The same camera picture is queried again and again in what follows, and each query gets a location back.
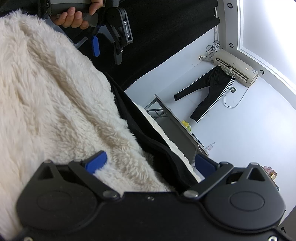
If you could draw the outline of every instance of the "white wall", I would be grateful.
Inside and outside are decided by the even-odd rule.
[[[205,54],[207,45],[214,42],[213,29],[170,57],[160,66],[135,81],[125,92],[137,104],[145,107],[176,79],[200,63],[199,56]]]
[[[270,20],[271,16],[271,18],[277,20],[279,18],[284,19],[279,21],[279,23],[286,21],[285,16],[283,17],[280,14],[281,11],[279,11],[279,15],[276,14],[277,9],[287,7],[287,5],[284,4],[286,1],[290,1],[291,4],[296,5],[293,0],[283,0],[281,4],[277,2],[274,4],[274,0],[223,0],[226,26],[226,50],[256,70],[264,70],[264,75],[260,76],[296,109],[296,85],[292,82],[293,78],[291,77],[291,79],[289,79],[285,76],[285,74],[289,74],[281,73],[276,69],[277,66],[272,66],[268,62],[283,64],[285,68],[288,66],[285,64],[285,61],[289,62],[289,60],[283,48],[290,47],[290,44],[279,42],[278,37],[285,36],[285,39],[290,42],[290,40],[292,41],[292,39],[294,39],[291,36],[295,34],[295,31],[289,30],[285,32],[286,25],[288,26],[289,23],[285,23],[285,26],[278,26],[274,25]],[[228,8],[227,3],[231,3],[233,8]],[[269,8],[274,8],[275,11],[271,13]],[[291,18],[290,23],[294,25],[295,19],[293,15]],[[275,31],[283,31],[283,34],[279,36]]]
[[[243,47],[260,56],[296,84],[293,0],[243,0]]]
[[[220,41],[220,46],[225,50],[226,49],[226,23],[225,23],[225,11],[224,11],[223,0],[218,0],[217,14],[220,19],[220,23],[218,25],[218,37]]]
[[[237,167],[246,167],[250,162],[271,166],[278,174],[275,182],[286,203],[286,217],[296,204],[296,110],[259,77],[235,109],[226,108],[222,98],[196,123],[189,116],[208,95],[208,88],[177,102],[173,94],[212,67],[200,63],[159,93],[159,97],[180,120],[190,123],[204,146],[216,142],[209,152],[214,161],[228,161]],[[237,91],[227,94],[229,106],[234,106],[246,90],[238,82],[233,86]]]

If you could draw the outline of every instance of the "power outlet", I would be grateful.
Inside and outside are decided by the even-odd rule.
[[[234,93],[234,92],[236,91],[236,88],[231,87],[230,91],[231,91],[232,93]]]

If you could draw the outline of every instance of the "finger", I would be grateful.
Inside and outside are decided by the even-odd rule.
[[[87,29],[89,27],[88,21],[83,21],[82,24],[80,25],[81,29]]]
[[[75,14],[75,8],[74,7],[70,7],[67,11],[68,15],[66,17],[66,21],[63,23],[63,27],[64,28],[68,28],[71,26],[71,24],[73,23],[74,20],[74,14]]]
[[[77,28],[82,24],[82,12],[78,11],[75,13],[74,21],[71,24],[72,28]]]
[[[56,16],[52,16],[50,17],[50,19],[55,25],[59,26],[65,22],[67,15],[67,12],[63,12],[58,18]]]
[[[92,5],[89,7],[89,14],[94,15],[94,13],[104,5],[103,0],[91,0]]]

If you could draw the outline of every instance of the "fluffy white blanket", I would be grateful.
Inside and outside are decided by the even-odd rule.
[[[0,19],[0,234],[20,231],[16,200],[42,161],[66,164],[99,150],[95,176],[124,191],[168,191],[121,119],[106,77],[43,20],[14,12]],[[140,107],[171,149],[183,153]]]

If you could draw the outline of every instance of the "blue gripper pad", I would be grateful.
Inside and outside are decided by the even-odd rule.
[[[85,164],[85,169],[90,173],[94,174],[97,169],[101,169],[107,162],[107,154],[104,151],[100,151],[95,157]]]
[[[100,47],[99,39],[96,35],[91,37],[91,48],[93,50],[93,55],[95,57],[98,57],[100,55]]]

